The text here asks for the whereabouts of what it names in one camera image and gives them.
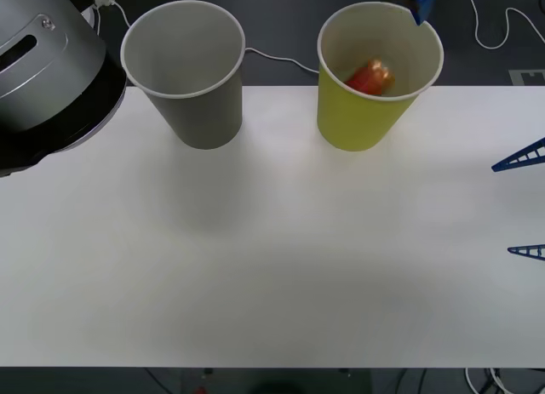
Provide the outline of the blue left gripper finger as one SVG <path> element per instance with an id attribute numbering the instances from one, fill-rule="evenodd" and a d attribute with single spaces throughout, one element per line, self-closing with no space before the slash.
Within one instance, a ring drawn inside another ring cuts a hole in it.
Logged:
<path id="1" fill-rule="evenodd" d="M 410 11 L 413 15 L 415 23 L 420 26 L 430 15 L 435 0 L 409 0 L 410 1 Z"/>

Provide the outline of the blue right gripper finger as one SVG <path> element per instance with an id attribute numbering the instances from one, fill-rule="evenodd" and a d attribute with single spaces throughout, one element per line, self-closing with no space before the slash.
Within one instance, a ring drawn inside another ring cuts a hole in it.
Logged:
<path id="1" fill-rule="evenodd" d="M 510 254 L 516 254 L 518 256 L 531 258 L 533 260 L 545 260 L 544 250 L 544 244 L 515 246 L 508 248 L 508 252 Z"/>
<path id="2" fill-rule="evenodd" d="M 541 163 L 544 163 L 544 138 L 502 159 L 500 162 L 492 165 L 491 169 L 493 172 L 500 172 Z"/>

